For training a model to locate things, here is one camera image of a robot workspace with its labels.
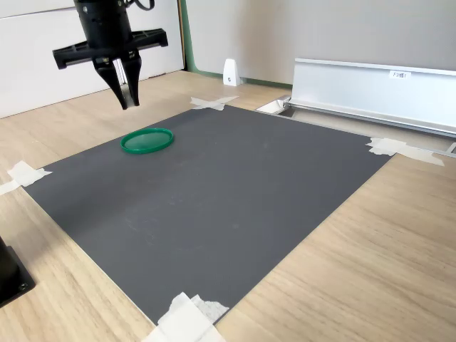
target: white tape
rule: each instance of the white tape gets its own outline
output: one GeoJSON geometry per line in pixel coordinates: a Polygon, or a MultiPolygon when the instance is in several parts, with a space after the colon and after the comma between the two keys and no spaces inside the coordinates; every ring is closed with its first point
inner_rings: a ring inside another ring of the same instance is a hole
{"type": "Polygon", "coordinates": [[[14,167],[8,171],[8,174],[13,178],[12,181],[0,185],[0,195],[6,194],[7,192],[13,191],[20,186],[28,187],[37,180],[40,180],[46,175],[51,174],[52,172],[45,171],[44,169],[35,170],[21,160],[14,167]]]}
{"type": "MultiPolygon", "coordinates": [[[[197,303],[204,302],[199,297],[193,299],[197,303]]],[[[157,327],[143,342],[226,341],[212,322],[182,292],[172,300],[170,310],[158,320],[157,327]]]]}
{"type": "Polygon", "coordinates": [[[197,105],[197,107],[193,109],[205,109],[205,108],[212,108],[216,110],[223,110],[225,107],[225,103],[234,100],[235,98],[238,98],[239,96],[232,96],[231,98],[219,98],[218,100],[215,101],[205,101],[201,100],[200,98],[192,98],[190,103],[193,103],[194,105],[197,105]]]}
{"type": "Polygon", "coordinates": [[[192,298],[192,303],[214,324],[229,308],[218,301],[203,301],[199,295],[192,298]]]}
{"type": "Polygon", "coordinates": [[[431,151],[408,146],[406,142],[387,138],[371,138],[371,140],[372,141],[366,145],[371,146],[372,148],[369,152],[375,153],[376,155],[394,155],[395,153],[399,153],[400,155],[421,160],[422,162],[445,166],[442,160],[432,155],[431,151]]]}

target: black metal base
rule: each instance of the black metal base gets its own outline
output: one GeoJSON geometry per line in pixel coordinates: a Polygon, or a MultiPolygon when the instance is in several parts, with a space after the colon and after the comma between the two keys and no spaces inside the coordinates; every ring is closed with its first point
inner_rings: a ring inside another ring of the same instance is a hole
{"type": "Polygon", "coordinates": [[[27,272],[25,266],[22,264],[21,260],[18,258],[16,252],[12,247],[7,247],[6,250],[11,255],[13,260],[17,263],[19,271],[9,281],[7,286],[4,286],[0,290],[0,308],[2,306],[11,303],[13,300],[18,297],[26,294],[33,287],[35,287],[35,281],[31,278],[31,275],[27,272]]]}

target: wooden table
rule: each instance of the wooden table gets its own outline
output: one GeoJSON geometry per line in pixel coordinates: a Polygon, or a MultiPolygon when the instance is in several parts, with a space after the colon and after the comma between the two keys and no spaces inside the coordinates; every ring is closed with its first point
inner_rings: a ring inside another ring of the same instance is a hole
{"type": "MultiPolygon", "coordinates": [[[[103,91],[0,120],[0,180],[189,110],[253,110],[287,93],[183,71],[140,82],[122,111],[103,91]]],[[[231,341],[456,341],[456,159],[396,155],[218,324],[231,341]]],[[[37,282],[0,309],[0,341],[140,341],[154,325],[26,194],[0,196],[0,235],[37,282]]]]}

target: dark gray board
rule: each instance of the dark gray board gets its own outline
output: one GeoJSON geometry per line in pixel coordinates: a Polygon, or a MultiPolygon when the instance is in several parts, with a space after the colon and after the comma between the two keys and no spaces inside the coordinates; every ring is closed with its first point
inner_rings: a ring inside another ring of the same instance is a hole
{"type": "Polygon", "coordinates": [[[230,106],[152,127],[173,144],[130,155],[115,139],[25,190],[155,323],[182,291],[232,308],[390,159],[361,135],[230,106]]]}

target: white panel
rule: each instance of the white panel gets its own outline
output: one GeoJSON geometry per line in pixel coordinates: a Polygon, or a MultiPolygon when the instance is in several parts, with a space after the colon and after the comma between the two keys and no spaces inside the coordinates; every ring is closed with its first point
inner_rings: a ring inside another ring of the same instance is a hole
{"type": "Polygon", "coordinates": [[[73,0],[2,0],[0,18],[73,7],[73,0]]]}
{"type": "MultiPolygon", "coordinates": [[[[140,78],[182,69],[177,3],[158,1],[152,11],[128,14],[134,31],[163,28],[170,44],[140,52],[140,78]]],[[[92,63],[58,70],[54,61],[52,50],[86,39],[75,9],[0,19],[0,32],[0,118],[107,88],[92,63]]]]}
{"type": "Polygon", "coordinates": [[[291,83],[294,59],[456,70],[455,0],[187,0],[195,64],[291,83]]]}
{"type": "Polygon", "coordinates": [[[297,59],[290,103],[455,135],[455,94],[455,71],[297,59]]]}

